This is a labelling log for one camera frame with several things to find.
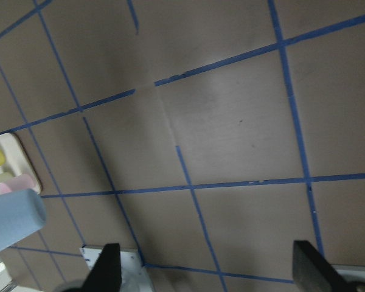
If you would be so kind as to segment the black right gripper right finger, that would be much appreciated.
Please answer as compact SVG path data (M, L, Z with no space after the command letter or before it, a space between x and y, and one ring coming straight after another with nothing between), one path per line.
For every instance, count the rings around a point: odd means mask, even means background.
M293 242L292 277L299 291L353 291L352 286L306 240Z

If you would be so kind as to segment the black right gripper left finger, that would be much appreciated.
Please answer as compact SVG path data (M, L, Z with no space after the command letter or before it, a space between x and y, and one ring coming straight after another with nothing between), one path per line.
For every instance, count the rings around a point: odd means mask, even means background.
M82 285L82 291L118 292L121 285L120 244L109 243L103 247L93 269Z

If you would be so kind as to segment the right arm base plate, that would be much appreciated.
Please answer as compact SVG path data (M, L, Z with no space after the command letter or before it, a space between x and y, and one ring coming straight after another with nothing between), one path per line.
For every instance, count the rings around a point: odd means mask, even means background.
M334 265L333 267L350 284L352 291L365 291L365 266Z

